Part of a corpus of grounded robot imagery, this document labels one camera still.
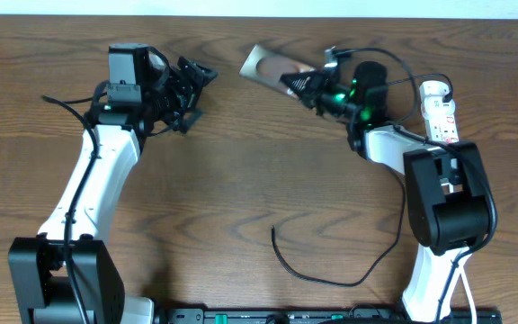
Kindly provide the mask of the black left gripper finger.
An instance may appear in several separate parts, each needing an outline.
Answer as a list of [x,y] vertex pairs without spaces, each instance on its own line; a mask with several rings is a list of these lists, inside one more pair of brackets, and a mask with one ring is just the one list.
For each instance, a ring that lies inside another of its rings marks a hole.
[[180,57],[177,65],[181,74],[199,90],[202,90],[203,87],[215,80],[219,74],[217,71],[204,67],[185,57]]
[[193,124],[202,117],[203,111],[200,109],[192,109],[186,112],[175,112],[174,118],[169,125],[172,131],[178,131],[182,134],[186,134]]

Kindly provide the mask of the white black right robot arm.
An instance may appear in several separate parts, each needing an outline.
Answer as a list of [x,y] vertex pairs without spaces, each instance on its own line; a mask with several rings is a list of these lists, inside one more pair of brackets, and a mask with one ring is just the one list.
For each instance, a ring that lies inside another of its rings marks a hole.
[[390,83],[383,65],[362,62],[350,87],[339,85],[337,75],[332,66],[283,74],[280,80],[318,114],[345,118],[353,151],[404,177],[403,204],[418,249],[401,296],[402,316],[439,323],[451,315],[451,296],[466,261],[496,231],[496,205],[478,147],[457,138],[449,84],[414,86],[429,129],[420,136],[388,117]]

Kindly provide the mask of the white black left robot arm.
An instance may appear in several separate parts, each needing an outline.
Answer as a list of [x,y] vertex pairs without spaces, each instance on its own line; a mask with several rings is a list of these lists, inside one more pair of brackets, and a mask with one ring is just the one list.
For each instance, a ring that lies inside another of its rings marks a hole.
[[110,77],[76,118],[82,148],[58,205],[33,238],[14,239],[8,265],[23,323],[159,323],[155,302],[129,295],[107,249],[122,188],[148,138],[186,133],[218,75],[185,57],[109,58]]

